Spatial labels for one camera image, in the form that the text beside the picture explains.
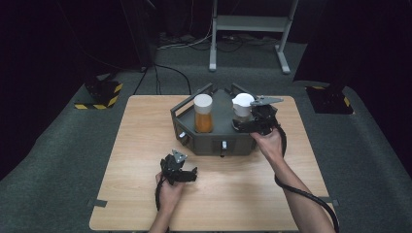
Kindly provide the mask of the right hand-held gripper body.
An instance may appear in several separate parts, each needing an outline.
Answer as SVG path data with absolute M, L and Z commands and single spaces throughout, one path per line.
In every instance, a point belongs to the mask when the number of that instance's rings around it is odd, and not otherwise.
M 283 98 L 260 96 L 252 102 L 253 121 L 251 131 L 264 136 L 271 133 L 274 128 L 280 129 L 281 124 L 276 118 L 277 109 L 273 107 L 273 104 L 283 101 Z

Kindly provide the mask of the white-capped orange bottle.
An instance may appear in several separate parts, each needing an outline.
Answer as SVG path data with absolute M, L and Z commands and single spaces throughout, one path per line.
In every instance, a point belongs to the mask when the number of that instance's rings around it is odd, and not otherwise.
M 208 94 L 198 94 L 194 97 L 194 127 L 198 133 L 209 133 L 213 130 L 212 107 L 213 99 Z

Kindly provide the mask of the white metal stand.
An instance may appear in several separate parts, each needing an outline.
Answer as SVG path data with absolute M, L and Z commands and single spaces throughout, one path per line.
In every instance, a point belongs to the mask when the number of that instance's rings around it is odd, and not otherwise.
M 284 54 L 284 48 L 292 27 L 294 14 L 299 0 L 292 0 L 290 12 L 286 17 L 252 17 L 226 16 L 218 14 L 218 0 L 213 0 L 212 6 L 212 39 L 209 55 L 209 70 L 217 70 L 217 32 L 218 31 L 252 31 L 281 33 L 280 43 L 274 50 L 284 74 L 291 72 Z

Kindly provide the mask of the person's right hand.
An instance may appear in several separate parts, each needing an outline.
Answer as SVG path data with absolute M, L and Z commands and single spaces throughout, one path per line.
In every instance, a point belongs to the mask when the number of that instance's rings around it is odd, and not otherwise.
M 282 151 L 282 139 L 278 129 L 273 129 L 267 135 L 252 133 L 257 145 L 269 163 L 277 164 L 284 159 Z

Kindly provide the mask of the black base with hazard stripes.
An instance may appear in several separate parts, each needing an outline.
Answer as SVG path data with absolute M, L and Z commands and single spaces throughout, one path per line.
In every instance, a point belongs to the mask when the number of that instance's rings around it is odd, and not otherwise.
M 306 86 L 305 90 L 317 114 L 351 115 L 354 112 L 343 86 Z
M 119 98 L 122 84 L 119 82 L 97 82 L 87 84 L 86 90 L 91 102 L 75 102 L 74 108 L 78 110 L 106 110 L 112 108 Z

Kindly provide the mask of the person's left hand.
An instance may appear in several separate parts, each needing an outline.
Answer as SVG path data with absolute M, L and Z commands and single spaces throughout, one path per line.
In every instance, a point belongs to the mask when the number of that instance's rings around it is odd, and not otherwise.
M 184 183 L 174 183 L 171 185 L 168 180 L 166 180 L 162 173 L 158 173 L 155 176 L 157 187 L 156 187 L 156 201 L 158 202 L 158 210 L 161 209 L 173 209 L 175 210 L 185 187 Z

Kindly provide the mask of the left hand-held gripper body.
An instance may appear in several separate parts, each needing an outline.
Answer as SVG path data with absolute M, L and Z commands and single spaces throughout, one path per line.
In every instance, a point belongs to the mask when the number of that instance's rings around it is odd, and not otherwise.
M 177 150 L 172 150 L 165 158 L 160 161 L 162 175 L 173 185 L 177 178 L 186 176 L 182 170 L 188 157 Z

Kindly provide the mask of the white-capped brown bottle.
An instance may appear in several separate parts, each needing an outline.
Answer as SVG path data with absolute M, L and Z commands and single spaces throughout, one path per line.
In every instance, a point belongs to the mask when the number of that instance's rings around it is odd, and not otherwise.
M 232 99 L 233 119 L 240 122 L 248 121 L 251 118 L 251 103 L 255 101 L 253 95 L 249 93 L 239 93 Z

